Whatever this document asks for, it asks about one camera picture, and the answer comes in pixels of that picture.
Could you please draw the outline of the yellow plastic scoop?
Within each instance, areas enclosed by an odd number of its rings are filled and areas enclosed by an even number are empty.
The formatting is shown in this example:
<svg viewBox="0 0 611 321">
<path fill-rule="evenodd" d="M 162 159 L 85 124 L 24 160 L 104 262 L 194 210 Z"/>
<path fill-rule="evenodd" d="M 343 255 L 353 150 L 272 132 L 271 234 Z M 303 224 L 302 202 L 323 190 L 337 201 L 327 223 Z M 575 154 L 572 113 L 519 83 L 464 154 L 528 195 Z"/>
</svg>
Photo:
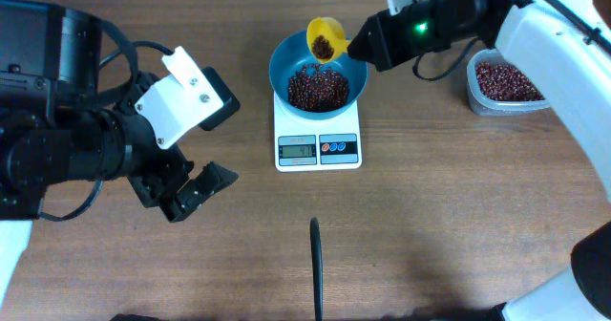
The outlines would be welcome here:
<svg viewBox="0 0 611 321">
<path fill-rule="evenodd" d="M 334 56 L 329 61 L 318 60 L 311 51 L 311 43 L 318 35 L 323 35 L 328 39 L 335 51 Z M 347 39 L 343 26 L 331 17 L 317 17 L 311 20 L 306 28 L 306 44 L 314 58 L 321 64 L 330 63 L 341 55 L 346 54 L 350 42 L 351 40 Z"/>
</svg>

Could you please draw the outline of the white digital kitchen scale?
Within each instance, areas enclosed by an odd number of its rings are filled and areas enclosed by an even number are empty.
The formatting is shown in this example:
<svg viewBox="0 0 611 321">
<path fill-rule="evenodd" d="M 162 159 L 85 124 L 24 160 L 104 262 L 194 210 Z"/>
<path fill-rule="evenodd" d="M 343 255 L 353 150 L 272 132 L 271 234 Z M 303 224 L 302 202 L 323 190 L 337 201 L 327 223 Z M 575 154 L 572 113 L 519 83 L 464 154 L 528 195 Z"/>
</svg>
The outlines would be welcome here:
<svg viewBox="0 0 611 321">
<path fill-rule="evenodd" d="M 362 165 L 358 103 L 326 119 L 298 117 L 274 96 L 274 157 L 278 171 L 357 169 Z"/>
</svg>

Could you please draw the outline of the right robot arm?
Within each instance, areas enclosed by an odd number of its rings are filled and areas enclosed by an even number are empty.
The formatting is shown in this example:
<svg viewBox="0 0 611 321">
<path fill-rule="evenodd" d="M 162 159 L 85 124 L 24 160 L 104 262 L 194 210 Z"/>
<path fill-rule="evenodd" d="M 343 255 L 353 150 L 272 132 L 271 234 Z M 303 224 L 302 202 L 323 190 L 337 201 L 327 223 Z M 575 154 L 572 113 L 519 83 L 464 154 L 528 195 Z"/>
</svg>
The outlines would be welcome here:
<svg viewBox="0 0 611 321">
<path fill-rule="evenodd" d="M 538 88 L 610 183 L 610 30 L 593 0 L 423 0 L 371 16 L 348 55 L 378 71 L 474 37 L 496 49 Z M 568 268 L 497 305 L 489 320 L 606 320 L 610 316 L 610 228 L 577 243 Z"/>
</svg>

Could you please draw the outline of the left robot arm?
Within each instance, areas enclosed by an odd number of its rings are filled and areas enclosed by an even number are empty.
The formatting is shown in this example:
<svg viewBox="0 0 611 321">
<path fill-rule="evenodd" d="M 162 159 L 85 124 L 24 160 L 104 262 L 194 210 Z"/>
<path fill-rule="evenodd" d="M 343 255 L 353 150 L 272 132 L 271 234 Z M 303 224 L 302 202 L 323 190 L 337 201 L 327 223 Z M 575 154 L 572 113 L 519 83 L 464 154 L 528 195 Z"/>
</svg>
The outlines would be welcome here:
<svg viewBox="0 0 611 321">
<path fill-rule="evenodd" d="M 115 24 L 87 12 L 27 0 L 1 2 L 1 284 L 27 248 L 48 189 L 126 179 L 141 204 L 171 223 L 189 217 L 237 174 L 215 162 L 199 173 L 178 142 L 215 129 L 240 103 L 219 74 L 181 47 L 160 48 L 167 76 L 142 71 Z"/>
</svg>

